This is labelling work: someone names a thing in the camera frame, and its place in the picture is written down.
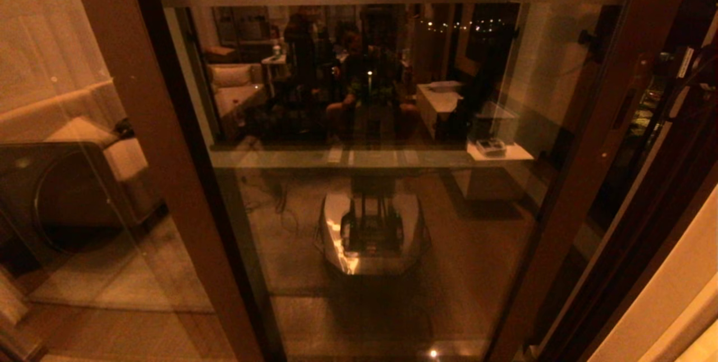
pillow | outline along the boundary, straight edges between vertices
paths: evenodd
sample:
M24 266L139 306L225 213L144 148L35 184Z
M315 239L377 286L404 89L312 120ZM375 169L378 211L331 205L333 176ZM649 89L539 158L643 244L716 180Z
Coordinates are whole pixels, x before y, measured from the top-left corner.
M44 140L46 142L89 141L100 145L102 149L118 140L116 135L98 126L85 117L74 117L65 126L56 130Z
M212 66L212 84L219 88L235 88L252 83L252 65Z

wooden door frame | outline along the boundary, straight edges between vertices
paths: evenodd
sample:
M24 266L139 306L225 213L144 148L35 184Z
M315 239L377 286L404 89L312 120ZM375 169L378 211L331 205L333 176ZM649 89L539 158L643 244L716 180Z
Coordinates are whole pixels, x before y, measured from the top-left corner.
M234 351L241 360L285 359L272 354L278 339L266 335L266 321L249 285L160 0L82 1L153 178L176 217ZM626 1L570 161L541 209L534 244L526 252L486 360L510 360L531 335L539 306L630 123L630 117L616 122L618 109L623 106L631 114L638 106L639 94L626 99L628 91L646 86L645 69L661 50L679 4Z

person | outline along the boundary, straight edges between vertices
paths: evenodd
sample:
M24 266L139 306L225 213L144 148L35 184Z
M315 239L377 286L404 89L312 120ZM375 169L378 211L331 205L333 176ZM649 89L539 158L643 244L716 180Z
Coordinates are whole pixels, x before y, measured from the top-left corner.
M390 104L393 107L395 138L408 139L416 129L420 115L416 106L398 103L395 96L393 82L398 69L395 54L381 45L368 45L364 49L361 34L354 31L344 32L343 45L348 57L343 66L334 66L334 77L340 81L344 97L340 103L326 107L330 139L351 138L354 127L351 114L359 101L367 105Z

door frame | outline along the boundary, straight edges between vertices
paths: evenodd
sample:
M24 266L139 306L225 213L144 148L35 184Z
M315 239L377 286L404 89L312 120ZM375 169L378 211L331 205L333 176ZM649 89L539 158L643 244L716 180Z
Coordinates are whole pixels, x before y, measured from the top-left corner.
M276 322L271 313L267 318L271 306L249 283L246 266L252 260L240 253L161 1L82 2L153 180L176 217L238 359L285 360L278 331L272 327ZM680 0L626 0L569 162L538 215L486 360L510 360L531 335L539 306L618 151L630 123L625 114L638 106L635 92L646 87L651 61L661 50L679 4Z

sofa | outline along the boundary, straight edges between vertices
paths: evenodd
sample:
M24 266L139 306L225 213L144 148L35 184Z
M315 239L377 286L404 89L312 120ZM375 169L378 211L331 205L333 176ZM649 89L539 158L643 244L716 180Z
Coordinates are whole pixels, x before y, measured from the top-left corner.
M27 209L21 208L36 201L48 170L71 153L77 157L81 152L91 167L85 175L98 179L106 203L112 205L121 224L141 224L163 201L154 189L138 140L120 139L113 131L125 117L112 81L0 114L0 183L5 186L0 199L5 206L20 209L22 214L16 219L27 222L23 216ZM33 198L28 198L28 190L33 191ZM78 211L93 213L93 209L59 209L57 214L70 216Z
M259 63L208 65L210 90L226 139L239 136L247 109L266 103L262 67Z

